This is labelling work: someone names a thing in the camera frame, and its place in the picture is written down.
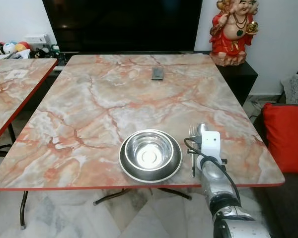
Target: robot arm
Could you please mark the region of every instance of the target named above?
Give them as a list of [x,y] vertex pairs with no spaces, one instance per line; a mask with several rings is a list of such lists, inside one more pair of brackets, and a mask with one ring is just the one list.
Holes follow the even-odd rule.
[[[189,147],[188,153],[199,154],[196,164],[213,217],[214,238],[270,238],[267,230],[241,207],[238,190],[220,159],[220,134],[206,130],[199,134],[185,139],[185,144]],[[193,140],[199,149],[189,146],[186,140]]]

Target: white wall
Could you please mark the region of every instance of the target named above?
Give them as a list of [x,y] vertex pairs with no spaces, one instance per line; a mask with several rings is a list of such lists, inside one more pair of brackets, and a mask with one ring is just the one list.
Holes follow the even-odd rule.
[[[252,94],[279,94],[280,80],[298,70],[298,0],[259,0],[259,33],[247,49],[247,61],[259,76]],[[195,50],[209,50],[216,0],[203,0]],[[47,33],[56,43],[42,0],[0,0],[0,41],[21,41]]]
[[[259,33],[247,49],[247,62],[259,74],[251,94],[280,94],[280,80],[298,71],[298,0],[258,0]],[[216,0],[203,0],[195,50],[211,49]]]
[[23,41],[27,34],[49,35],[56,39],[42,0],[0,0],[0,41]]

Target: green pendant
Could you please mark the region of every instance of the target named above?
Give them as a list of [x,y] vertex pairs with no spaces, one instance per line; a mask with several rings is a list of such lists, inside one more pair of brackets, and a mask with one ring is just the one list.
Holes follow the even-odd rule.
[[243,35],[243,31],[242,30],[238,30],[237,31],[237,36],[241,36],[241,35]]

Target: fork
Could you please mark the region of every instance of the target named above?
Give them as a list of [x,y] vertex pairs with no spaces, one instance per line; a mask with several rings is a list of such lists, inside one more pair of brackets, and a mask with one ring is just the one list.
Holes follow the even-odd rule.
[[[196,131],[197,128],[196,126],[191,125],[189,127],[189,137],[195,137],[196,136]],[[194,154],[191,154],[191,171],[192,171],[192,177],[195,177],[195,159],[194,159]]]

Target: table leg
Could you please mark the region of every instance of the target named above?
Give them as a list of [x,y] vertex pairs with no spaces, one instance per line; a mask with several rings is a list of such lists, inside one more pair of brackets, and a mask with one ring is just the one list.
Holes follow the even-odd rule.
[[[9,134],[12,143],[15,142],[15,134],[13,131],[12,124],[10,123],[8,126]],[[21,230],[24,230],[26,228],[25,221],[24,221],[24,208],[25,208],[25,203],[26,203],[26,198],[28,197],[28,191],[23,192],[23,199],[21,202],[21,207],[20,207],[20,225],[21,225]]]
[[131,188],[126,188],[126,189],[122,189],[120,192],[117,192],[117,193],[114,193],[114,194],[111,194],[111,195],[108,195],[108,196],[105,196],[101,199],[98,199],[97,201],[94,201],[93,202],[93,205],[96,206],[98,205],[99,203],[103,202],[103,201],[106,201],[108,199],[111,199],[111,198],[114,198],[114,197],[119,197],[121,195],[124,195],[125,193],[129,192],[131,190]]
[[161,191],[164,191],[164,192],[169,192],[169,193],[172,193],[172,194],[176,194],[178,196],[181,196],[181,197],[184,197],[188,200],[192,200],[192,197],[187,195],[187,194],[184,194],[183,192],[179,192],[179,191],[176,191],[176,190],[173,190],[173,189],[169,189],[169,188],[158,188],[159,190]]
[[25,202],[26,198],[28,196],[28,191],[23,192],[23,199],[21,202],[21,207],[20,207],[20,225],[21,225],[21,230],[25,229],[25,222],[24,222],[24,207],[25,207]]
[[[161,191],[164,191],[164,192],[168,192],[168,193],[172,193],[172,194],[175,194],[175,195],[184,197],[184,198],[186,198],[188,200],[192,200],[192,197],[191,196],[186,195],[183,192],[179,192],[179,191],[176,191],[176,190],[173,190],[173,189],[169,189],[169,188],[158,188],[158,189],[160,189]],[[93,202],[93,205],[96,206],[99,203],[101,203],[103,201],[106,201],[108,199],[111,199],[111,198],[114,198],[114,197],[119,197],[121,195],[124,195],[125,193],[129,192],[130,190],[131,190],[131,188],[126,188],[126,189],[123,188],[120,192],[117,192],[117,193],[114,193],[114,194],[111,194],[111,195],[107,195],[107,196],[105,196],[103,198],[98,199],[97,201],[94,201]]]
[[8,130],[9,130],[9,134],[10,134],[10,138],[12,140],[12,143],[14,143],[15,142],[15,134],[14,134],[14,131],[13,131],[12,123],[10,123],[8,125]]

